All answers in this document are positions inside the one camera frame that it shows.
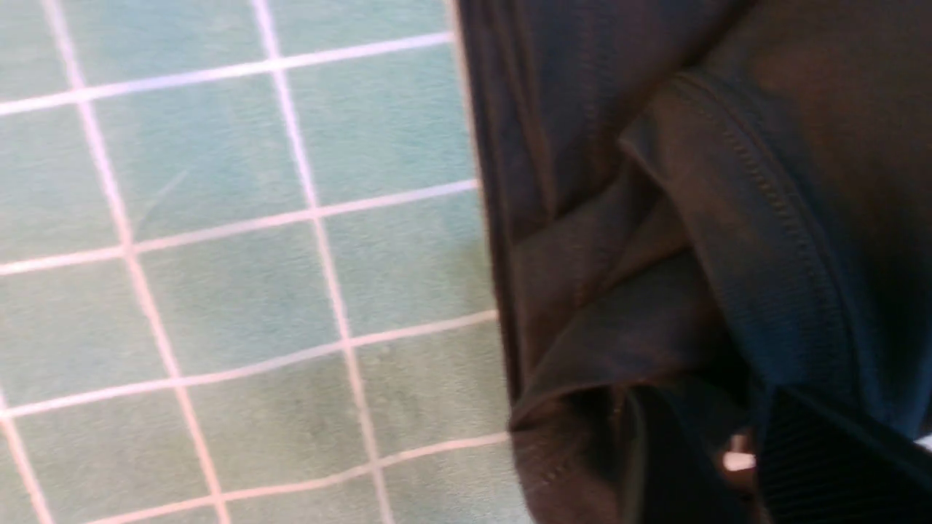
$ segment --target black jacket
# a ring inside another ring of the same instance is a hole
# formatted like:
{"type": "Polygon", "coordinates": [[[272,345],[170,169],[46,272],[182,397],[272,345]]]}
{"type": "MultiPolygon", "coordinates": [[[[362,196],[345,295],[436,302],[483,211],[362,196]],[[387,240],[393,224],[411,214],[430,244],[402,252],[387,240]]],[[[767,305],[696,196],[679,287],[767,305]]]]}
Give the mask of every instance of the black jacket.
{"type": "Polygon", "coordinates": [[[535,518],[932,521],[932,3],[459,16],[535,518]]]}

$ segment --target stitching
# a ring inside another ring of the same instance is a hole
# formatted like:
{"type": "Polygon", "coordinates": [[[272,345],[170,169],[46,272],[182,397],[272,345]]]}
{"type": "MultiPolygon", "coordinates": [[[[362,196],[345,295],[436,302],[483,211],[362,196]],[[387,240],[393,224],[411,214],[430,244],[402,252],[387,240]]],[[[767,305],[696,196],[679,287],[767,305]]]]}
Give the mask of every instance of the stitching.
{"type": "MultiPolygon", "coordinates": [[[[692,84],[692,81],[684,76],[680,76],[684,81],[692,84]]],[[[810,242],[808,242],[802,235],[802,227],[797,223],[798,218],[794,216],[792,211],[792,206],[783,200],[779,194],[776,192],[776,189],[764,178],[761,173],[761,164],[754,159],[753,155],[747,150],[737,139],[736,136],[728,129],[728,126],[721,122],[718,118],[711,115],[707,112],[702,105],[697,101],[693,100],[690,96],[684,93],[681,88],[673,89],[674,93],[679,99],[687,103],[692,107],[698,114],[705,118],[708,122],[715,125],[722,133],[725,143],[732,149],[736,156],[744,164],[744,167],[748,174],[752,177],[754,182],[757,184],[758,188],[761,191],[761,194],[766,198],[767,202],[771,205],[772,209],[776,215],[780,218],[780,224],[783,227],[784,231],[787,233],[789,239],[795,244],[795,255],[801,260],[805,267],[806,277],[814,285],[816,305],[820,312],[820,316],[823,321],[826,321],[827,324],[830,324],[832,319],[832,313],[836,312],[840,315],[837,307],[832,307],[830,305],[830,300],[826,296],[826,285],[821,282],[822,279],[816,277],[815,264],[813,262],[812,256],[810,255],[810,242]]],[[[820,347],[826,345],[825,343],[820,343],[820,347]]]]}

